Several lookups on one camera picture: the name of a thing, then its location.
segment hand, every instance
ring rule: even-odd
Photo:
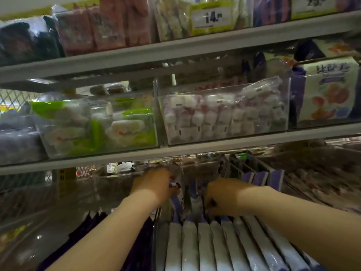
[[[147,203],[154,210],[171,196],[179,193],[178,187],[169,187],[169,180],[173,177],[172,173],[164,166],[151,168],[142,176],[134,179],[130,194],[140,195],[140,198],[147,200]]]
[[[207,187],[204,206],[213,216],[238,217],[250,214],[250,202],[257,200],[255,191],[260,187],[238,179],[218,178]]]

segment person's left hand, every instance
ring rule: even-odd
[[[178,187],[169,187],[169,181],[174,176],[164,166],[151,168],[142,176],[134,179],[130,194],[141,194],[151,200],[154,207],[158,208],[171,196],[179,193]]]

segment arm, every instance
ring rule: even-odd
[[[329,271],[361,266],[358,215],[222,178],[209,184],[205,206],[213,215],[258,216]]]
[[[119,207],[47,270],[119,271],[149,215],[178,191],[170,176],[160,168],[136,178]]]

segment person's right hand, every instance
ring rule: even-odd
[[[205,209],[213,216],[251,214],[250,200],[256,199],[254,193],[259,188],[238,179],[219,177],[207,186]]]

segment store shelf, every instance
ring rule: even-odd
[[[158,44],[7,66],[0,68],[0,82],[45,78],[336,34],[358,29],[360,20],[361,11],[355,11]]]
[[[361,123],[327,126],[314,129],[297,130],[214,142],[177,145],[164,148],[98,155],[76,159],[55,160],[33,164],[12,165],[0,167],[0,175],[44,171],[68,167],[82,167],[96,164],[108,164],[120,161],[158,159],[219,151],[224,152],[235,149],[250,148],[254,146],[272,145],[276,143],[293,142],[307,139],[352,136],[359,133],[361,133]]]

